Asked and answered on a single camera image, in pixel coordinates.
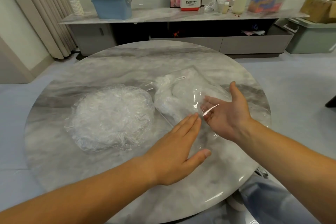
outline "gray marble surface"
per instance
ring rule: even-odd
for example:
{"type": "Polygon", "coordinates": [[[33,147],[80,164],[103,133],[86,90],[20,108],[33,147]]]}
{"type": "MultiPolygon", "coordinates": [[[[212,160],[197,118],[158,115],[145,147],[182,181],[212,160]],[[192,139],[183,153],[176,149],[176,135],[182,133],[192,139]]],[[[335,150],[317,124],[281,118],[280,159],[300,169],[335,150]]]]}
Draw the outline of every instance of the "gray marble surface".
{"type": "MultiPolygon", "coordinates": [[[[251,74],[233,59],[196,44],[145,41],[103,50],[74,64],[52,81],[33,105],[26,122],[28,165],[37,180],[51,191],[120,165],[143,154],[170,126],[156,113],[153,137],[128,152],[109,149],[85,153],[65,131],[71,107],[84,94],[114,83],[140,84],[195,65],[208,79],[228,90],[236,81],[249,102],[251,115],[270,126],[264,91],[251,74]]],[[[254,172],[257,163],[236,144],[209,140],[212,155],[190,176],[171,186],[157,186],[121,210],[110,223],[163,223],[185,218],[227,198],[254,172]]]]}
{"type": "Polygon", "coordinates": [[[123,22],[170,22],[170,21],[207,21],[207,20],[251,20],[251,19],[278,19],[309,17],[297,10],[280,10],[275,13],[252,13],[245,11],[241,15],[205,13],[204,7],[198,11],[183,12],[179,8],[156,8],[156,9],[135,9],[132,11],[132,18],[127,20],[100,19],[96,11],[86,12],[82,16],[71,14],[61,20],[61,24],[97,24],[97,23],[123,23],[123,22]]]}

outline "beige curtain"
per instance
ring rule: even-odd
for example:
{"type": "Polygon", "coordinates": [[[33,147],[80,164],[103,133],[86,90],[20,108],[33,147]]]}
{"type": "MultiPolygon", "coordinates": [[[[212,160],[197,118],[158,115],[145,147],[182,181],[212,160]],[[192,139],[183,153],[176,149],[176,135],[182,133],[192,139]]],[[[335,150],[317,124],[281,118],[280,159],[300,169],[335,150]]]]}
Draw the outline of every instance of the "beige curtain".
{"type": "Polygon", "coordinates": [[[74,37],[68,26],[58,24],[61,19],[71,14],[68,0],[16,1],[50,55],[57,59],[69,56],[76,48],[74,37]]]}

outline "blue plastic container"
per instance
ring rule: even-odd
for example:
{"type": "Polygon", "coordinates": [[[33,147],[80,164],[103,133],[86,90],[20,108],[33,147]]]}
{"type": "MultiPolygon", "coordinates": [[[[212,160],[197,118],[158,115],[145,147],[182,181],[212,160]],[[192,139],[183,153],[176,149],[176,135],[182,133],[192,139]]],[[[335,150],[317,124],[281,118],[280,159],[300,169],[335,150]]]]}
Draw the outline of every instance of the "blue plastic container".
{"type": "Polygon", "coordinates": [[[101,19],[125,20],[132,17],[132,0],[91,0],[101,19]]]}

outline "white box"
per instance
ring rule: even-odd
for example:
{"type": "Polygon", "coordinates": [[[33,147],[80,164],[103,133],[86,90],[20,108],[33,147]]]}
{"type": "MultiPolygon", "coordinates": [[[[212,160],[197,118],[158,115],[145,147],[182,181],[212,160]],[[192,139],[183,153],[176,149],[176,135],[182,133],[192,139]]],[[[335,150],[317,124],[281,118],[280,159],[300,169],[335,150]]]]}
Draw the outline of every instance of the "white box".
{"type": "Polygon", "coordinates": [[[201,0],[180,0],[181,11],[197,11],[201,6],[201,0]]]}

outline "cardboard carton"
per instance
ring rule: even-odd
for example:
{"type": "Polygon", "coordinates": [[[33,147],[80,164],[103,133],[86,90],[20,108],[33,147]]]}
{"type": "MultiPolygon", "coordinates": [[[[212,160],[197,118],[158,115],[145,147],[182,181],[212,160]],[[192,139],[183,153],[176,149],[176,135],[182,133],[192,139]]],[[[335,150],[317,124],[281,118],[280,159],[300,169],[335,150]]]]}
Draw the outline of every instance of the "cardboard carton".
{"type": "Polygon", "coordinates": [[[336,23],[335,0],[306,0],[300,11],[310,15],[305,20],[315,23],[336,23]]]}

